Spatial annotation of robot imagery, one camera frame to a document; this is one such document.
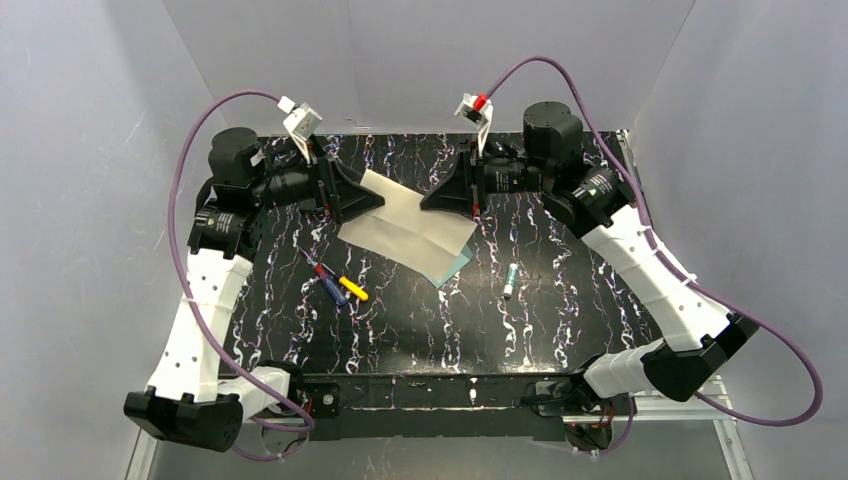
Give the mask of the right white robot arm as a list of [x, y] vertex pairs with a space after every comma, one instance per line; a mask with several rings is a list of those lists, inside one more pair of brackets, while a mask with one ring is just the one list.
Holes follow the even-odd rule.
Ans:
[[421, 208], [478, 215], [492, 194], [539, 194], [548, 213], [624, 280], [661, 331], [653, 343], [586, 362], [542, 400], [593, 405], [650, 390], [690, 399], [753, 336], [756, 324], [697, 292], [690, 275], [668, 270], [670, 255], [648, 241], [631, 189], [614, 170], [586, 161], [582, 122], [567, 105], [527, 107], [518, 150], [488, 141], [492, 113], [482, 96], [461, 101], [456, 115], [470, 120], [477, 136], [462, 143], [455, 165]]

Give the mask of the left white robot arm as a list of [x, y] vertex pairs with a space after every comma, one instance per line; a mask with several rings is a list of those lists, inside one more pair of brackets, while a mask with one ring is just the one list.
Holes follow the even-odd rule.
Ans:
[[305, 435], [315, 426], [294, 364], [263, 361], [236, 367], [228, 380], [219, 375], [265, 213], [309, 202], [344, 224], [385, 201], [316, 137], [274, 140], [229, 128], [213, 137], [208, 162], [211, 177], [196, 199], [188, 251], [175, 262], [183, 293], [168, 341], [144, 389], [126, 396], [124, 413], [157, 440], [224, 452], [243, 424], [272, 406], [291, 415], [288, 432]]

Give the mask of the beige paper letter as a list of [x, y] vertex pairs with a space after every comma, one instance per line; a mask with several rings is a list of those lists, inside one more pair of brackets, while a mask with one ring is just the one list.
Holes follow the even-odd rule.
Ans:
[[477, 228], [455, 213], [424, 211], [423, 196], [367, 170], [361, 185], [385, 204], [345, 223], [338, 238], [431, 278], [446, 276]]

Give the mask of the teal paper envelope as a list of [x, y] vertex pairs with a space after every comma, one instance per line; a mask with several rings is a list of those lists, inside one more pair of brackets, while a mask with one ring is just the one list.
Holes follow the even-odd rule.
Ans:
[[451, 278], [453, 278], [463, 267], [465, 267], [472, 257], [471, 249], [466, 245], [460, 254], [455, 258], [450, 269], [442, 276], [434, 277], [425, 275], [424, 278], [429, 281], [435, 288], [440, 288]]

